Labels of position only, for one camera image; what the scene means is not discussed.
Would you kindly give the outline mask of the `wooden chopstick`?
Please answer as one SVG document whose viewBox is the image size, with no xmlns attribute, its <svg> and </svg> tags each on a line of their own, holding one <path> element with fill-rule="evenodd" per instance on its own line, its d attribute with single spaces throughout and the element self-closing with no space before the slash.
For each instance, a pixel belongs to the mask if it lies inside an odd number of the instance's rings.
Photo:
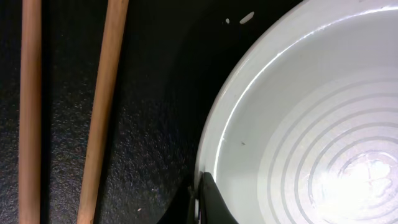
<svg viewBox="0 0 398 224">
<path fill-rule="evenodd" d="M 19 223 L 40 222 L 42 3 L 22 2 Z"/>
<path fill-rule="evenodd" d="M 77 224 L 94 222 L 129 0 L 109 0 L 86 148 Z"/>
</svg>

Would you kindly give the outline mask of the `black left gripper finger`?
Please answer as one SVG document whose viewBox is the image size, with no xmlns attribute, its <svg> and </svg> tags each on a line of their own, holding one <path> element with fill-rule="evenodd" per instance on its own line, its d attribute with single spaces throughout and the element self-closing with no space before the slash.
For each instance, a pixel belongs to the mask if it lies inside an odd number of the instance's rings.
<svg viewBox="0 0 398 224">
<path fill-rule="evenodd" d="M 238 224 L 209 172 L 204 172 L 201 176 L 198 196 L 201 224 Z"/>
</svg>

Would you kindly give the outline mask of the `grey plate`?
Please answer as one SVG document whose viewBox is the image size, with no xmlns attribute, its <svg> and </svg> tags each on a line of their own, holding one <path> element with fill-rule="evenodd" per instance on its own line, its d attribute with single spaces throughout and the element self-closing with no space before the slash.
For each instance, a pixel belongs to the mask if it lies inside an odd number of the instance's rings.
<svg viewBox="0 0 398 224">
<path fill-rule="evenodd" d="M 238 223 L 397 222 L 397 2 L 304 1 L 209 113 L 209 173 Z"/>
</svg>

